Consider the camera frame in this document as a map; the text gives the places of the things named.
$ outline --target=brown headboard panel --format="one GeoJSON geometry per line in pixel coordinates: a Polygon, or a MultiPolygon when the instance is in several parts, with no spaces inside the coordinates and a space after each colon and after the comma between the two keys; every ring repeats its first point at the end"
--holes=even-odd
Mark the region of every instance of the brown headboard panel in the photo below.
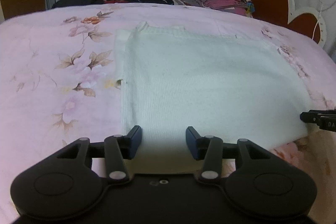
{"type": "MultiPolygon", "coordinates": [[[[294,0],[251,0],[255,7],[253,17],[312,37],[318,11],[312,7],[295,10],[294,0]]],[[[325,22],[319,18],[314,41],[323,46],[327,38],[325,22]]]]}

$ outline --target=bed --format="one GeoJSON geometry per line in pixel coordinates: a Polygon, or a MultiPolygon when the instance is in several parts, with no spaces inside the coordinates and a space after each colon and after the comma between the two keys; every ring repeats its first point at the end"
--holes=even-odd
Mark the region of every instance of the bed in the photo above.
{"type": "MultiPolygon", "coordinates": [[[[258,10],[258,1],[252,1],[258,10]]],[[[198,35],[263,41],[290,64],[315,109],[333,109],[336,67],[321,48],[326,39],[325,24],[319,19],[312,40],[305,34],[312,33],[316,12],[309,9],[300,17],[302,11],[294,12],[294,2],[290,5],[289,1],[292,10],[288,8],[285,13],[286,23],[280,26],[258,14],[255,17],[260,20],[205,8],[157,4],[69,7],[1,24],[1,223],[10,223],[18,216],[9,195],[17,174],[80,137],[99,142],[122,131],[121,91],[115,72],[115,38],[120,29],[131,30],[147,22],[154,27],[183,26],[198,35]],[[307,32],[302,30],[301,20],[305,26],[311,22],[307,32]]],[[[271,150],[309,173],[317,183],[319,193],[310,216],[318,223],[335,220],[335,142],[334,133],[311,126],[308,136],[279,143],[271,150]]],[[[223,162],[223,166],[223,176],[234,171],[231,161],[223,162]]],[[[101,160],[94,162],[93,169],[104,175],[101,160]]]]}

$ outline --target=headboard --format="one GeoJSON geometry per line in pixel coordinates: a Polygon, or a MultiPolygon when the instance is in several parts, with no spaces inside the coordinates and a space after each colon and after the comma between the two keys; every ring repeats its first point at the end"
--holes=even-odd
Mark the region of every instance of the headboard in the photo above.
{"type": "MultiPolygon", "coordinates": [[[[294,0],[251,0],[255,7],[253,17],[278,26],[286,27],[308,37],[313,36],[319,12],[312,7],[295,10],[294,0]]],[[[326,25],[318,19],[314,41],[321,47],[327,40],[326,25]]]]}

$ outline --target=ribbed fabric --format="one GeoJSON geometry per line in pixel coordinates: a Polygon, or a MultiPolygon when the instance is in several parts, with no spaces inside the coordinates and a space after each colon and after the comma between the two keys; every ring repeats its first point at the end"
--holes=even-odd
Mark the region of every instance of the ribbed fabric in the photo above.
{"type": "Polygon", "coordinates": [[[134,172],[199,168],[185,143],[188,126],[203,136],[232,143],[248,138],[265,148],[307,134],[299,115],[311,107],[308,92],[265,42],[146,23],[126,38],[117,36],[116,54],[124,57],[116,59],[116,71],[124,133],[136,124],[143,129],[134,172]]]}

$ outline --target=pink floral bedsheet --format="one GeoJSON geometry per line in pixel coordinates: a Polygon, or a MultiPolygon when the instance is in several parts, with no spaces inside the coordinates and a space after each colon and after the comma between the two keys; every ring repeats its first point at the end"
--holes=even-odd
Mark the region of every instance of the pink floral bedsheet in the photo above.
{"type": "MultiPolygon", "coordinates": [[[[117,29],[140,22],[183,25],[199,34],[263,39],[302,78],[316,109],[334,108],[336,65],[311,39],[266,22],[215,10],[153,4],[106,4],[54,9],[0,25],[0,222],[17,213],[14,177],[80,137],[92,142],[120,132],[120,90],[114,79],[117,29]]],[[[336,220],[336,135],[311,128],[306,138],[272,152],[308,172],[319,194],[311,216],[336,220]]],[[[234,170],[225,163],[224,172],[234,170]]]]}

